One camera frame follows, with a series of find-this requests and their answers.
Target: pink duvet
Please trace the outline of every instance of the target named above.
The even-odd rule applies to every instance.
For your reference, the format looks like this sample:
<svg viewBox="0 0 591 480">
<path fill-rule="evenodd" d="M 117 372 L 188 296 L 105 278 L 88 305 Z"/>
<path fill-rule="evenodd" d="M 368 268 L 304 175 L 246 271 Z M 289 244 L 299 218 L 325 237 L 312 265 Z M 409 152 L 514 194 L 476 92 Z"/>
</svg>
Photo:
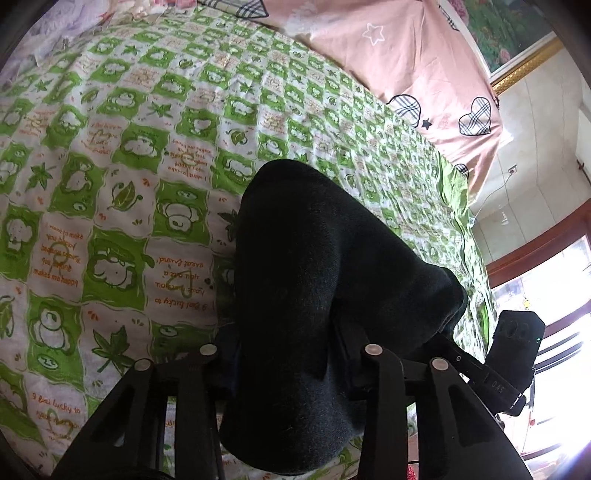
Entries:
<svg viewBox="0 0 591 480">
<path fill-rule="evenodd" d="M 469 171 L 473 200 L 502 132 L 486 73 L 437 0 L 263 0 L 257 21 L 357 77 Z"/>
</svg>

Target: metal bolt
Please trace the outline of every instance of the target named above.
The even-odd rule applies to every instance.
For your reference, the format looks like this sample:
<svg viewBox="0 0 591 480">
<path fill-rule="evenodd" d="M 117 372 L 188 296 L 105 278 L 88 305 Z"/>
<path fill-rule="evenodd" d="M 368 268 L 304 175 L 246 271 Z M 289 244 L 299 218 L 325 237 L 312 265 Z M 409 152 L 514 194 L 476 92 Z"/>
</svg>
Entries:
<svg viewBox="0 0 591 480">
<path fill-rule="evenodd" d="M 138 372 L 145 372 L 150 367 L 152 367 L 152 360 L 149 358 L 140 358 L 134 363 L 134 369 Z"/>
<path fill-rule="evenodd" d="M 373 356 L 382 355 L 383 351 L 384 351 L 384 349 L 375 343 L 369 343 L 368 345 L 365 345 L 365 352 L 368 355 L 373 355 Z"/>
<path fill-rule="evenodd" d="M 440 371 L 447 370 L 447 368 L 449 367 L 447 360 L 445 360 L 443 358 L 434 358 L 433 361 L 431 362 L 431 364 L 435 370 L 440 370 Z"/>
<path fill-rule="evenodd" d="M 199 349 L 199 353 L 203 356 L 210 356 L 217 352 L 217 347 L 212 343 L 206 343 Z"/>
</svg>

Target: framed picture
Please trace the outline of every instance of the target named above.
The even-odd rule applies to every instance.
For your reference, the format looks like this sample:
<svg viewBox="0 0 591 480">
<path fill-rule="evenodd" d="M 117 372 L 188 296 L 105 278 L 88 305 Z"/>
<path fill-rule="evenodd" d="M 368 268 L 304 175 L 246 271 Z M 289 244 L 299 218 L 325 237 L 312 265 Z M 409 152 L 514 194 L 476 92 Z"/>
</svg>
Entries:
<svg viewBox="0 0 591 480">
<path fill-rule="evenodd" d="M 497 95 L 563 48 L 539 10 L 524 0 L 441 0 L 441 6 L 453 8 Z"/>
</svg>

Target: white wall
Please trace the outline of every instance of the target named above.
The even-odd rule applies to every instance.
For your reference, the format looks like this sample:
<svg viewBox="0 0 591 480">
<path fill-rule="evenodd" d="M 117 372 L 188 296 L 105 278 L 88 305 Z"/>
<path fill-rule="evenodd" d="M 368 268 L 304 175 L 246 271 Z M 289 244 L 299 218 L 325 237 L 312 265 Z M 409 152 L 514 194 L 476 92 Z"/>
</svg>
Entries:
<svg viewBox="0 0 591 480">
<path fill-rule="evenodd" d="M 482 208 L 473 231 L 486 263 L 532 241 L 591 198 L 576 163 L 578 154 L 588 155 L 591 166 L 591 113 L 585 115 L 591 89 L 568 52 L 562 50 L 500 100 L 501 117 L 515 139 L 499 150 L 485 195 L 472 207 L 474 213 Z M 508 180 L 514 164 L 517 173 Z"/>
<path fill-rule="evenodd" d="M 532 241 L 589 198 L 591 186 L 573 162 L 494 213 L 479 218 L 473 233 L 485 263 L 499 260 Z"/>
</svg>

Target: green and white bedsheet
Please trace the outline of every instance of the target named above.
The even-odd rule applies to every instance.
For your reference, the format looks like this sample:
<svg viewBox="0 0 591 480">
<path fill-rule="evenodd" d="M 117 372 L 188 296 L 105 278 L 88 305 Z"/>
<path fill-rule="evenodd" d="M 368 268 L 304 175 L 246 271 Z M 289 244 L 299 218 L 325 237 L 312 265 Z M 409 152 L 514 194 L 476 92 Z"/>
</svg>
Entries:
<svg viewBox="0 0 591 480">
<path fill-rule="evenodd" d="M 287 37 L 204 7 L 112 25 L 20 78 L 0 118 L 0 426 L 44 473 L 136 359 L 169 361 L 232 321 L 241 194 L 276 158 L 449 267 L 470 297 L 457 341 L 484 356 L 493 310 L 464 178 Z M 359 442 L 312 476 L 353 475 Z"/>
</svg>

